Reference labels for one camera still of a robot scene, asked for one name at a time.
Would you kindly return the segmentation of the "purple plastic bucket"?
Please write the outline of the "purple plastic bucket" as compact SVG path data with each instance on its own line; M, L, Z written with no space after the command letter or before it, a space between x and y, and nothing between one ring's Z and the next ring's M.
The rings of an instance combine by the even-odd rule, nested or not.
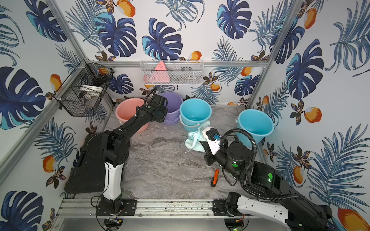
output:
M171 126L175 125L180 120L180 106L183 103L182 97L173 92L162 93L161 96L167 99L168 113L165 117L163 124Z

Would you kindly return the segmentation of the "pink plastic bucket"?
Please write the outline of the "pink plastic bucket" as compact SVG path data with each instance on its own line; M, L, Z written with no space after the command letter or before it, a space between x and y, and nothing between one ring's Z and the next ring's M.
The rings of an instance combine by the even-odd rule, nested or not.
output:
M149 109L144 105L144 100L140 98L128 99L121 102L116 108L115 114L121 126L114 129L114 133L121 136L127 134L125 132L126 128L129 128L132 132L140 125L142 127L136 133L145 131L151 120Z

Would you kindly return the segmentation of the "mint green microfiber cloth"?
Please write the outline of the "mint green microfiber cloth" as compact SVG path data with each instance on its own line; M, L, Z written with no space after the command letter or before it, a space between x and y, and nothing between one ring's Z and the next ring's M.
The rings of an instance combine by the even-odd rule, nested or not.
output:
M185 152L188 153L190 151L197 151L197 152L202 152L202 153L205 153L205 150L202 146L202 144L200 143L201 141L202 142L207 142L207 139L204 138L204 135L203 135L203 130L206 129L207 127L209 127L211 124L211 122L209 120L205 121L204 123L200 124L196 131L193 131L193 132L190 132L188 134L188 139L186 139L185 141L185 146L186 146L186 150Z

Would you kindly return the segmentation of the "teal bucket with white handle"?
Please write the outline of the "teal bucket with white handle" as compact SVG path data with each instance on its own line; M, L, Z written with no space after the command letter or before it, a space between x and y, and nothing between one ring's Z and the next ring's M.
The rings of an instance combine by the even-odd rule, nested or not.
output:
M188 99L180 105L179 120L187 132L194 132L212 115L211 106L202 99Z

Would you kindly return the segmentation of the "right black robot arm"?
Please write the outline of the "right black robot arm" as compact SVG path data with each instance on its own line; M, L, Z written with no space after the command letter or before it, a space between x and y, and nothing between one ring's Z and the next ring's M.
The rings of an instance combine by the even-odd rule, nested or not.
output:
M219 141L201 142L207 165L214 162L233 177L241 179L242 167L251 158L252 151L239 141L232 142L223 151ZM253 198L230 192L227 199L214 200L216 216L256 216L283 225L288 231L333 231L328 206L316 205L291 187L271 166L255 162L251 174Z

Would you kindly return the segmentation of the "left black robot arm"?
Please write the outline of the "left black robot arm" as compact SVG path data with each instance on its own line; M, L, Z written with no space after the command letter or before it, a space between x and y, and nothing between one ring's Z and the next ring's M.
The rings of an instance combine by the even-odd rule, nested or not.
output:
M98 136L101 146L97 151L105 163L105 184L100 206L111 214L118 214L123 209L120 185L123 167L129 157L130 139L144 131L150 122L164 122L168 113L167 104L167 99L157 94L148 103L140 98L128 99L120 103L115 111L122 125Z

